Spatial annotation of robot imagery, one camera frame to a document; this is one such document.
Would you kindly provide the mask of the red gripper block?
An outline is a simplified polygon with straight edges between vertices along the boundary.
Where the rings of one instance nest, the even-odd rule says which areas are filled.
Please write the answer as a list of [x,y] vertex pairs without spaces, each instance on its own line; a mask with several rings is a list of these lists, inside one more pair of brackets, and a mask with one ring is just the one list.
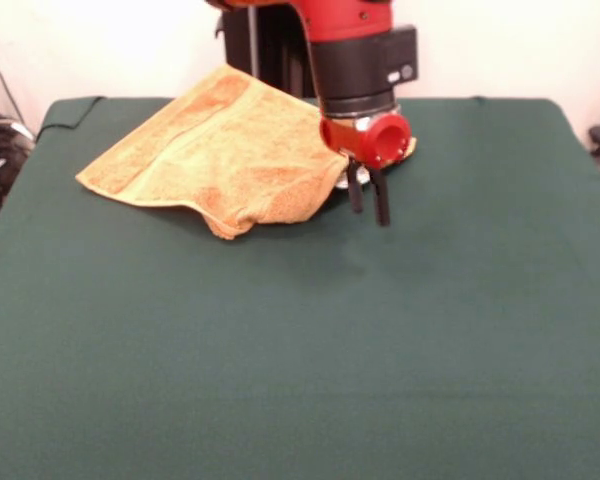
[[347,189],[352,210],[356,214],[363,212],[362,187],[358,180],[360,164],[373,168],[369,175],[374,188],[376,220],[380,226],[389,226],[388,186],[380,169],[398,163],[405,157],[412,138],[409,122],[397,112],[357,119],[323,117],[320,134],[330,150],[350,157],[346,169]]

